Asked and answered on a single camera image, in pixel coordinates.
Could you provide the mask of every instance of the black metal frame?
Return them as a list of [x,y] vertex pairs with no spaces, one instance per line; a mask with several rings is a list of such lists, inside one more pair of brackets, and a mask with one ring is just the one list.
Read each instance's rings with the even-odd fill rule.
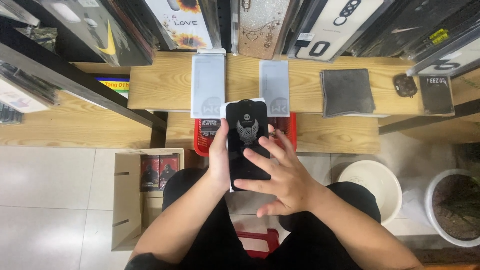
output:
[[167,122],[146,110],[127,108],[127,99],[9,25],[0,23],[0,60],[159,131]]
[[417,116],[396,123],[384,125],[378,129],[380,135],[406,130],[410,128],[425,126],[433,123],[439,123],[463,116],[472,115],[480,112],[480,99],[475,99],[455,106],[455,115],[449,117],[443,116]]

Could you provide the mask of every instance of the potted plant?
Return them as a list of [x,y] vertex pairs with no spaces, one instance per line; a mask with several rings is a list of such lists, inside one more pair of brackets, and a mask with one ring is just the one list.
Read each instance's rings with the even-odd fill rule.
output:
[[425,209],[445,240],[458,246],[480,245],[480,178],[462,169],[444,171],[430,182]]

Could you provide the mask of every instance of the red plastic stool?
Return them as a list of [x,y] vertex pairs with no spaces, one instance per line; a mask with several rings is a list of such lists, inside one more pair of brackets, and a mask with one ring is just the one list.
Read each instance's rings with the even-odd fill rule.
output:
[[267,233],[244,233],[237,232],[240,238],[259,239],[267,241],[268,251],[246,250],[248,255],[252,258],[266,258],[268,254],[272,253],[279,245],[278,232],[275,229],[267,229]]

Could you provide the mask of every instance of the hand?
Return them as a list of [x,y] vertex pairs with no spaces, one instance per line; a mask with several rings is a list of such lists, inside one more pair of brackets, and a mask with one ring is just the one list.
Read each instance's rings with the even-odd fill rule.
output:
[[213,181],[215,187],[218,187],[220,191],[227,191],[230,189],[227,134],[228,122],[225,118],[222,118],[220,128],[217,130],[215,138],[213,139],[213,142],[208,150],[210,166],[205,173],[205,175],[207,175]]
[[315,197],[321,196],[326,189],[315,181],[300,163],[288,138],[280,130],[276,131],[276,135],[285,150],[266,137],[261,137],[258,142],[277,158],[279,164],[249,148],[243,151],[243,155],[249,161],[272,176],[271,180],[237,179],[234,182],[238,188],[276,195],[275,201],[258,209],[258,217],[309,211],[315,204]]

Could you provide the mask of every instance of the person's right hand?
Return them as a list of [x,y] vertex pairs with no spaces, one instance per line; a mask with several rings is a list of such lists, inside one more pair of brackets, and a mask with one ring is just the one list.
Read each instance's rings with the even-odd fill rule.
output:
[[258,209],[258,217],[309,211],[315,204],[316,197],[322,196],[327,189],[315,181],[300,163],[289,139],[280,130],[276,134],[285,150],[266,137],[261,137],[258,142],[277,158],[279,164],[249,148],[243,151],[249,161],[272,176],[271,180],[237,179],[234,182],[238,188],[276,195],[275,201]]

